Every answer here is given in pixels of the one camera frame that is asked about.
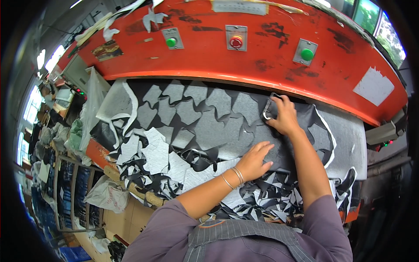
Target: apron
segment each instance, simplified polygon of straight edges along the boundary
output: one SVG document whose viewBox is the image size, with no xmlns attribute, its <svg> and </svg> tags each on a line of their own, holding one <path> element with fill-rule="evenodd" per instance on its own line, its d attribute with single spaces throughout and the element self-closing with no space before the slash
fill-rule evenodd
<svg viewBox="0 0 419 262">
<path fill-rule="evenodd" d="M 314 258 L 302 249 L 291 227 L 238 219 L 212 220 L 195 227 L 188 236 L 188 251 L 184 262 L 202 262 L 207 244 L 242 236 L 263 236 L 279 241 L 288 248 L 297 262 L 315 262 Z"/>
</svg>

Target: green fabric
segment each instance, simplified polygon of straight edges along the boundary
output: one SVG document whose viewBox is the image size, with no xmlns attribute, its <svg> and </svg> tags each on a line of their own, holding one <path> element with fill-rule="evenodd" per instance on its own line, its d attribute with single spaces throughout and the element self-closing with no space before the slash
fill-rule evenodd
<svg viewBox="0 0 419 262">
<path fill-rule="evenodd" d="M 80 119 L 76 119 L 71 125 L 70 137 L 67 140 L 71 148 L 79 150 L 82 134 L 83 123 L 80 121 Z"/>
</svg>

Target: floor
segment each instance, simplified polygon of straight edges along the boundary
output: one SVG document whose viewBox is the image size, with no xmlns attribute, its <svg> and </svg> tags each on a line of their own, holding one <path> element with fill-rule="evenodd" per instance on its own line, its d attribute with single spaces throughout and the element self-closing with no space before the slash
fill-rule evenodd
<svg viewBox="0 0 419 262">
<path fill-rule="evenodd" d="M 118 235 L 131 244 L 140 234 L 140 231 L 145 228 L 153 212 L 153 209 L 143 206 L 130 195 L 128 205 L 124 212 L 115 214 L 111 210 L 103 211 L 103 222 L 106 224 L 104 227 L 106 237 L 113 241 L 114 235 Z M 110 253 L 99 253 L 89 240 L 87 233 L 76 233 L 75 236 L 80 245 L 95 262 L 111 262 Z"/>
</svg>

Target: red machine frame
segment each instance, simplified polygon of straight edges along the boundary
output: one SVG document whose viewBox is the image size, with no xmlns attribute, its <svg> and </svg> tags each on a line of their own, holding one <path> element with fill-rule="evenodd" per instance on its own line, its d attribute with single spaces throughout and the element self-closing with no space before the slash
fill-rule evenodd
<svg viewBox="0 0 419 262">
<path fill-rule="evenodd" d="M 99 62 L 92 51 L 103 45 L 103 30 L 78 51 L 87 66 L 95 66 L 106 80 L 170 77 L 235 82 L 294 96 L 315 99 L 350 112 L 368 124 L 380 126 L 407 103 L 406 91 L 382 54 L 348 26 L 326 13 L 292 0 L 276 0 L 309 15 L 287 13 L 270 6 L 265 16 L 215 13 L 211 1 L 165 0 L 155 8 L 165 13 L 163 24 L 147 33 L 142 18 L 148 7 L 121 17 L 111 28 L 123 55 Z M 248 27 L 247 51 L 227 50 L 225 25 Z M 170 50 L 161 29 L 177 27 L 184 49 Z M 292 61 L 299 39 L 318 44 L 309 67 Z M 67 50 L 64 57 L 75 47 Z M 369 68 L 387 77 L 392 93 L 375 106 L 352 90 Z"/>
</svg>

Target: person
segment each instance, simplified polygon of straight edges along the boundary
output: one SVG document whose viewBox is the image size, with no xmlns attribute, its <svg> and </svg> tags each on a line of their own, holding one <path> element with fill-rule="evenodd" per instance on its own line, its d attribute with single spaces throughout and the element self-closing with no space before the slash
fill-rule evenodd
<svg viewBox="0 0 419 262">
<path fill-rule="evenodd" d="M 41 92 L 41 96 L 45 100 L 45 104 L 47 104 L 47 106 L 50 109 L 52 109 L 52 107 L 54 106 L 54 103 L 55 103 L 55 98 L 57 96 L 56 92 L 58 92 L 55 85 L 51 84 L 51 83 L 47 83 L 47 84 L 41 83 L 39 85 L 39 91 Z"/>
<path fill-rule="evenodd" d="M 240 185 L 240 174 L 229 169 L 158 208 L 144 231 L 126 249 L 123 262 L 352 261 L 326 171 L 298 124 L 294 104 L 287 96 L 272 100 L 277 104 L 278 117 L 267 123 L 288 136 L 294 148 L 303 198 L 303 232 L 250 220 L 199 223 L 198 218 Z M 273 163 L 263 163 L 263 158 L 273 146 L 269 141 L 260 142 L 237 163 L 235 168 L 245 181 L 257 179 L 269 170 Z"/>
<path fill-rule="evenodd" d="M 51 117 L 52 123 L 60 123 L 64 125 L 65 127 L 69 127 L 69 125 L 64 121 L 64 119 L 53 109 L 53 106 L 55 104 L 55 98 L 57 96 L 57 88 L 52 83 L 47 83 L 45 85 L 44 83 L 41 83 L 39 85 L 39 91 L 41 92 L 41 96 L 45 100 L 45 104 L 49 107 L 49 116 Z"/>
</svg>

